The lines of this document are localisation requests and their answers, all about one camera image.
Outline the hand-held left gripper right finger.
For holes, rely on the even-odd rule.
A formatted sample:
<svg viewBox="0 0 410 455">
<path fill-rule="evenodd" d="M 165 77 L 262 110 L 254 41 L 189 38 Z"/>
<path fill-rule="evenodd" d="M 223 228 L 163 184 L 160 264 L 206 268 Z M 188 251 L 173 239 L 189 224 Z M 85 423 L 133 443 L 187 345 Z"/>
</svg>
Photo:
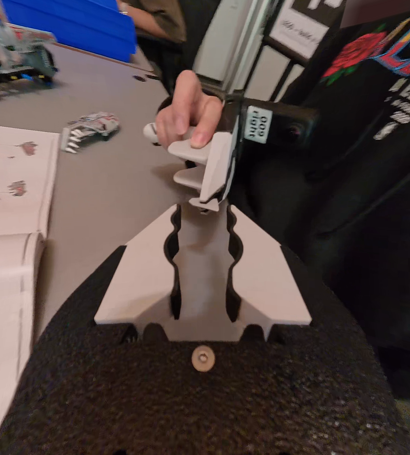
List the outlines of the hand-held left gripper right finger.
<svg viewBox="0 0 410 455">
<path fill-rule="evenodd" d="M 226 283 L 226 313 L 241 333 L 259 327 L 269 340 L 275 326 L 309 326 L 312 317 L 281 244 L 234 205 L 226 211 L 233 262 Z"/>
</svg>

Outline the blue plastic bin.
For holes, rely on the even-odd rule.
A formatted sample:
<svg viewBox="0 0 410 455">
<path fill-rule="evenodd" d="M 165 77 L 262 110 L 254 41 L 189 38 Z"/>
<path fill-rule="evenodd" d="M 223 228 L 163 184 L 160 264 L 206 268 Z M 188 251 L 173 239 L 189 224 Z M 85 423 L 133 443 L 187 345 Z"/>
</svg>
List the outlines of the blue plastic bin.
<svg viewBox="0 0 410 455">
<path fill-rule="evenodd" d="M 115 0 L 3 0 L 9 22 L 49 31 L 58 43 L 128 63 L 137 53 L 131 17 Z"/>
</svg>

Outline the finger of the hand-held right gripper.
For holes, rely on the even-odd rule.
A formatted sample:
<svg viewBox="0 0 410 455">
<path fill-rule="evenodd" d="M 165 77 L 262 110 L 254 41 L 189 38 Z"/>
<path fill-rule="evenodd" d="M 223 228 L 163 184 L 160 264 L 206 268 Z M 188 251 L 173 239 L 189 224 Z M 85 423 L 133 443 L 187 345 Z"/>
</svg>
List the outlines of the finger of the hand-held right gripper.
<svg viewBox="0 0 410 455">
<path fill-rule="evenodd" d="M 191 198 L 189 204 L 198 209 L 201 213 L 217 213 L 219 212 L 219 201 L 217 198 L 211 199 L 207 203 L 200 201 L 198 197 Z"/>
<path fill-rule="evenodd" d="M 228 195 L 235 173 L 234 151 L 237 139 L 237 130 L 233 133 L 216 132 L 213 135 L 199 196 L 201 203 L 213 199 L 221 202 Z"/>
</svg>

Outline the person's right hand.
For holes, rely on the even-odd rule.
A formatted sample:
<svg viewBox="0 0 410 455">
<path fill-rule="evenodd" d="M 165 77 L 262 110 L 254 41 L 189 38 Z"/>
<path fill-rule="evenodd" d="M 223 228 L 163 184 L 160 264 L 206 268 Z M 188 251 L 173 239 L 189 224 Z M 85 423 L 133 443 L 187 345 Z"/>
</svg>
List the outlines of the person's right hand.
<svg viewBox="0 0 410 455">
<path fill-rule="evenodd" d="M 182 71 L 176 79 L 171 104 L 159 111 L 155 119 L 159 143 L 168 149 L 172 143 L 183 140 L 189 128 L 194 126 L 191 147 L 204 147 L 216 131 L 222 110 L 222 100 L 203 92 L 195 72 Z"/>
</svg>

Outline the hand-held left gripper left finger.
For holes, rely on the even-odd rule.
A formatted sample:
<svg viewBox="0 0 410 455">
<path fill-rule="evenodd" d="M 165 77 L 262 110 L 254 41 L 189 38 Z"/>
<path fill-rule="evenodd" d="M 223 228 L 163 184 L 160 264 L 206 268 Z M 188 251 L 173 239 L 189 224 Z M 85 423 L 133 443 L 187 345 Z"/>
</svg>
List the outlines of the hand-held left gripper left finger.
<svg viewBox="0 0 410 455">
<path fill-rule="evenodd" d="M 125 244 L 99 309 L 97 325 L 131 324 L 141 335 L 151 323 L 179 320 L 182 296 L 179 269 L 181 206 L 175 204 Z"/>
</svg>

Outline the open instruction booklet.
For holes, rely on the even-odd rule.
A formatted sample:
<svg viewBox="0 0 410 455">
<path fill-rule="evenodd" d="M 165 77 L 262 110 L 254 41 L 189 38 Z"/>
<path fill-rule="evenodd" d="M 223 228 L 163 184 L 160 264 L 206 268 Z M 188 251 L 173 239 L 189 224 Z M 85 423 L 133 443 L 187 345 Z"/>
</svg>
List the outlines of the open instruction booklet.
<svg viewBox="0 0 410 455">
<path fill-rule="evenodd" d="M 60 134 L 0 127 L 0 424 L 31 355 Z"/>
</svg>

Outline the grey toothed brick assembly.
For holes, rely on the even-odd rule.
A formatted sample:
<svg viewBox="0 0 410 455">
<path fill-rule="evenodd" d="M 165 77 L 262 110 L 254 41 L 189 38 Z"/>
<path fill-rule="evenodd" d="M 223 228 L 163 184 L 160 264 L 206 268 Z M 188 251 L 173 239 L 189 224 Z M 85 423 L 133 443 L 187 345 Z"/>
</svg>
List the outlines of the grey toothed brick assembly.
<svg viewBox="0 0 410 455">
<path fill-rule="evenodd" d="M 109 140 L 120 130 L 120 121 L 112 113 L 97 112 L 68 122 L 60 135 L 60 151 L 77 154 L 90 139 Z"/>
</svg>

